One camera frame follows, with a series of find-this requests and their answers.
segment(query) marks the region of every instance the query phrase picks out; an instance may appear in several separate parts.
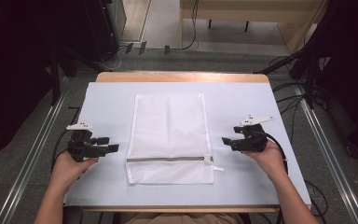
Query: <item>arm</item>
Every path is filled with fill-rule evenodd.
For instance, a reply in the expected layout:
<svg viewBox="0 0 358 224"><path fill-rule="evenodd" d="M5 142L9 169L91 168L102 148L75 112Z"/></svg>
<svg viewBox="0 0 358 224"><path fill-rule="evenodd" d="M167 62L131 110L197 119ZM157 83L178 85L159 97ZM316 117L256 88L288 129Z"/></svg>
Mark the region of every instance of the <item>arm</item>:
<svg viewBox="0 0 358 224"><path fill-rule="evenodd" d="M275 143L268 141L262 152L243 154L253 158L268 175L277 191L285 223L318 223L284 170L282 155Z"/></svg>
<svg viewBox="0 0 358 224"><path fill-rule="evenodd" d="M76 162L69 152L63 152L56 160L48 189L40 204L34 224L62 223L62 203L65 193L80 175L97 161L98 158L92 158Z"/></svg>

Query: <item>forearm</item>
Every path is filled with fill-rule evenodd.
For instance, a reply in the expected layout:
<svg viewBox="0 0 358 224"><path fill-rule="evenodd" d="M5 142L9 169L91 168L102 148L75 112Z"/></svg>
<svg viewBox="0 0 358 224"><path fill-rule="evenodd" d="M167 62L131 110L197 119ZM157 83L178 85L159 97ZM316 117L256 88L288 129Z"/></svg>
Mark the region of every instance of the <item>forearm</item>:
<svg viewBox="0 0 358 224"><path fill-rule="evenodd" d="M304 204L289 176L271 179L278 194L285 223L318 223Z"/></svg>
<svg viewBox="0 0 358 224"><path fill-rule="evenodd" d="M64 192L48 188L40 204L34 224L57 224L62 223L62 204Z"/></svg>

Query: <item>wooden table edge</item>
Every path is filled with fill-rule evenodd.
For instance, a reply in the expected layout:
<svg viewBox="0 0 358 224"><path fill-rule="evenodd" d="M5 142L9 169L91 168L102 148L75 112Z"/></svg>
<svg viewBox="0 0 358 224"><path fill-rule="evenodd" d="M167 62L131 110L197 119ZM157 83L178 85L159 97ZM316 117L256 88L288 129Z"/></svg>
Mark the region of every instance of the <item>wooden table edge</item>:
<svg viewBox="0 0 358 224"><path fill-rule="evenodd" d="M96 82L247 82L269 83L264 74L211 72L102 72Z"/></svg>

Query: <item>person's left hand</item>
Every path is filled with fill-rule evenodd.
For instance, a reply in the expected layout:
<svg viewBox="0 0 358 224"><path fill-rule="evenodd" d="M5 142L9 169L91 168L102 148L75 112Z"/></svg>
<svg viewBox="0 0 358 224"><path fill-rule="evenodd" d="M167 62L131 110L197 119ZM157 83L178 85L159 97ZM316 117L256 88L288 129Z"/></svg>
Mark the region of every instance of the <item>person's left hand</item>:
<svg viewBox="0 0 358 224"><path fill-rule="evenodd" d="M76 162L69 152L63 152L55 162L49 186L61 193L66 193L81 174L85 173L95 162L98 162L98 158Z"/></svg>

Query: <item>person's hand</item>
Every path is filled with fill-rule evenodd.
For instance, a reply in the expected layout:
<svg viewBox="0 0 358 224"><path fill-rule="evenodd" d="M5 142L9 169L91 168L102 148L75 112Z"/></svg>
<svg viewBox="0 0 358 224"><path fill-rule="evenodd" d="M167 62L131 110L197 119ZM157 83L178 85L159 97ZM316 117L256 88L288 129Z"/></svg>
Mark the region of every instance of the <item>person's hand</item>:
<svg viewBox="0 0 358 224"><path fill-rule="evenodd" d="M268 140L262 152L243 151L242 153L254 159L270 180L286 175L281 151L274 142Z"/></svg>
<svg viewBox="0 0 358 224"><path fill-rule="evenodd" d="M66 193L81 174L85 173L95 162L98 162L98 158L88 158L85 161L76 162L69 152L63 152L55 162L49 187Z"/></svg>

